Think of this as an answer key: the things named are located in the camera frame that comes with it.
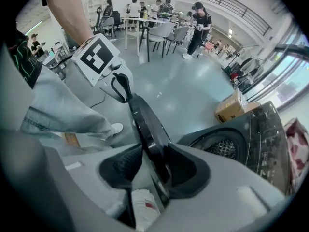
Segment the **light blue jeans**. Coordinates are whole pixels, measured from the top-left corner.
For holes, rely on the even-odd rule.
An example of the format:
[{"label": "light blue jeans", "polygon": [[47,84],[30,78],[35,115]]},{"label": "light blue jeans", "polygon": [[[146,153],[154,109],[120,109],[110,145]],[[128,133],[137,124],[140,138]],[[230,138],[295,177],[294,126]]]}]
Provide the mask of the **light blue jeans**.
[{"label": "light blue jeans", "polygon": [[23,133],[39,138],[40,135],[48,137],[46,131],[89,133],[100,139],[114,135],[109,121],[83,104],[47,67],[42,66],[33,92],[34,100],[21,126]]}]

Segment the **black cable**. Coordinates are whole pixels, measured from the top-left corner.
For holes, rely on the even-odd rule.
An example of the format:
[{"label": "black cable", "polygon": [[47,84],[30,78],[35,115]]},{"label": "black cable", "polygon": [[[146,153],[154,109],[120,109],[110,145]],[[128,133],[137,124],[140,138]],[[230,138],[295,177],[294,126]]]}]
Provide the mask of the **black cable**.
[{"label": "black cable", "polygon": [[103,98],[103,100],[102,100],[101,102],[97,103],[97,104],[92,105],[90,108],[93,108],[93,107],[96,106],[96,105],[102,104],[102,103],[105,101],[105,97],[106,97],[106,93],[104,92],[104,98]]}]

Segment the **gray chair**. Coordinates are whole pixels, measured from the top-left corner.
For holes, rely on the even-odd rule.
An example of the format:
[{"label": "gray chair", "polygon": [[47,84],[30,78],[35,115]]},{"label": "gray chair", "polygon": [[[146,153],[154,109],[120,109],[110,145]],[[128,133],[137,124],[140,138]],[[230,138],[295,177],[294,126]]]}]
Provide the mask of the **gray chair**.
[{"label": "gray chair", "polygon": [[[148,62],[149,62],[149,41],[155,42],[155,46],[154,46],[153,51],[155,51],[155,47],[156,47],[158,42],[159,42],[159,45],[158,45],[157,49],[159,48],[160,43],[163,42],[163,46],[162,46],[162,57],[163,57],[164,56],[164,47],[165,47],[165,38],[170,35],[174,26],[175,26],[174,23],[167,22],[167,23],[164,23],[164,24],[162,24],[162,25],[160,25],[159,27],[156,27],[156,28],[147,28]],[[141,35],[140,46],[141,46],[141,42],[144,38],[144,30],[143,30],[142,35]]]},{"label": "gray chair", "polygon": [[114,33],[116,38],[116,33],[114,31],[114,25],[115,25],[115,19],[113,17],[107,18],[104,22],[100,25],[100,31],[101,33],[104,33],[105,30],[111,30],[112,33]]},{"label": "gray chair", "polygon": [[166,38],[166,43],[168,41],[170,41],[170,44],[169,44],[169,48],[168,48],[168,52],[166,53],[169,54],[169,49],[170,49],[170,46],[172,45],[172,43],[176,43],[175,44],[175,48],[174,48],[174,51],[173,51],[173,54],[176,50],[176,47],[177,45],[182,42],[185,38],[185,36],[187,35],[187,32],[189,30],[189,27],[181,27],[181,28],[178,28],[175,30],[174,33],[171,33],[167,38]]}]

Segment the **gray floor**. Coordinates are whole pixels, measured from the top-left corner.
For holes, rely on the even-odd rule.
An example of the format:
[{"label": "gray floor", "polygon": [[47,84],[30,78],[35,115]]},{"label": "gray floor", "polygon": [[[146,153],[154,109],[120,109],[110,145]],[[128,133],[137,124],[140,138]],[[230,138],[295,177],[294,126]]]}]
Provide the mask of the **gray floor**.
[{"label": "gray floor", "polygon": [[[123,38],[123,32],[117,33]],[[140,57],[136,53],[136,39],[113,42],[131,69],[134,78],[134,92],[143,97],[153,109],[173,142],[182,136],[217,125],[214,112],[220,101],[224,100],[233,89],[220,65],[207,57],[185,60],[184,49],[177,47],[172,54],[161,58],[162,48],[150,53],[147,62],[146,42],[141,48]],[[132,121],[129,119],[128,104],[121,104],[106,95],[105,101],[94,107],[105,115],[111,123],[122,123],[124,130],[108,143],[123,146],[136,142]]]}]

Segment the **white sneaker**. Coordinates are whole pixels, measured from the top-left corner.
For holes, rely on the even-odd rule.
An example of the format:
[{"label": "white sneaker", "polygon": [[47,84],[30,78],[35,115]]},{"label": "white sneaker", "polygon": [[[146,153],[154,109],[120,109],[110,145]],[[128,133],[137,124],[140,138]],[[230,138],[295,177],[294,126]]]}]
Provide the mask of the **white sneaker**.
[{"label": "white sneaker", "polygon": [[112,127],[115,129],[115,133],[114,134],[118,134],[124,128],[123,124],[120,124],[120,123],[112,124]]},{"label": "white sneaker", "polygon": [[192,56],[186,53],[186,54],[183,54],[183,58],[184,59],[191,59]]}]

